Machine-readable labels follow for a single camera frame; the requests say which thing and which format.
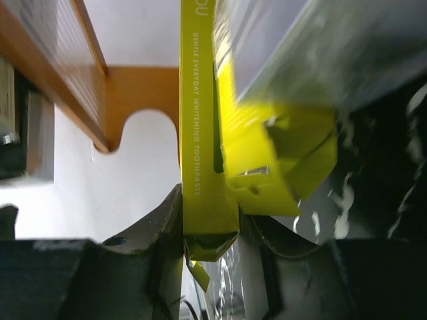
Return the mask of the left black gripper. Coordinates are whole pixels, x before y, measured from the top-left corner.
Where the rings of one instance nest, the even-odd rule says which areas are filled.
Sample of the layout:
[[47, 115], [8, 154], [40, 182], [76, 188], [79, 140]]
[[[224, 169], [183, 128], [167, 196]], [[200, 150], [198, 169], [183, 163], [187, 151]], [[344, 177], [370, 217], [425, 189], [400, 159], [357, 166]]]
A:
[[55, 106], [1, 58], [1, 181], [53, 182]]

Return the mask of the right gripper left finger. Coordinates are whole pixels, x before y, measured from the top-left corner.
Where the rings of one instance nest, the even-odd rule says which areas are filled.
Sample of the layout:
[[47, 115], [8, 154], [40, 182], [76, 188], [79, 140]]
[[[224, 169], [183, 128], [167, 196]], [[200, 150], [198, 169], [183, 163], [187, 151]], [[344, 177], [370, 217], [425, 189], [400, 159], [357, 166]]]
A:
[[1, 206], [2, 319], [177, 319], [183, 269], [176, 185], [145, 217], [103, 243], [15, 238]]

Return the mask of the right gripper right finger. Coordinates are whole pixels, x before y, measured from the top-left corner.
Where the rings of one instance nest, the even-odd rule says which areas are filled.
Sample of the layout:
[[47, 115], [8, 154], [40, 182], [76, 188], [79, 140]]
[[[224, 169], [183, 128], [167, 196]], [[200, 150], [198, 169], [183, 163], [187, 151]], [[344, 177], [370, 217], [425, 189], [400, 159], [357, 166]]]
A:
[[240, 215], [247, 319], [425, 319], [426, 244], [316, 245], [268, 216]]

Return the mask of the silver toothpaste box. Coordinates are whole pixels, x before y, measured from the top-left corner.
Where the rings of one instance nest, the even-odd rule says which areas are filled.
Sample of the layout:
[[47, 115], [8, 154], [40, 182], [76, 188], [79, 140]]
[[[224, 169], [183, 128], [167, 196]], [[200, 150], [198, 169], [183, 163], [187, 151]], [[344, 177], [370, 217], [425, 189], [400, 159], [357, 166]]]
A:
[[425, 1], [226, 1], [239, 101], [361, 106], [426, 71]]

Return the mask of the yellow toothpaste box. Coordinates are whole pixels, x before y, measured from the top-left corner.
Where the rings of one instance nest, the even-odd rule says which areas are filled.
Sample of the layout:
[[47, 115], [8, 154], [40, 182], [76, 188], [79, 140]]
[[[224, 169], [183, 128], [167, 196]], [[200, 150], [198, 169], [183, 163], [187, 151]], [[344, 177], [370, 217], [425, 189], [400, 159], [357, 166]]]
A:
[[201, 262], [216, 262], [239, 231], [226, 184], [212, 32], [215, 1], [182, 1], [179, 52], [179, 156], [187, 267], [206, 291]]
[[229, 17], [217, 1], [213, 50], [226, 181], [246, 215], [299, 215], [337, 159], [331, 109], [238, 103]]

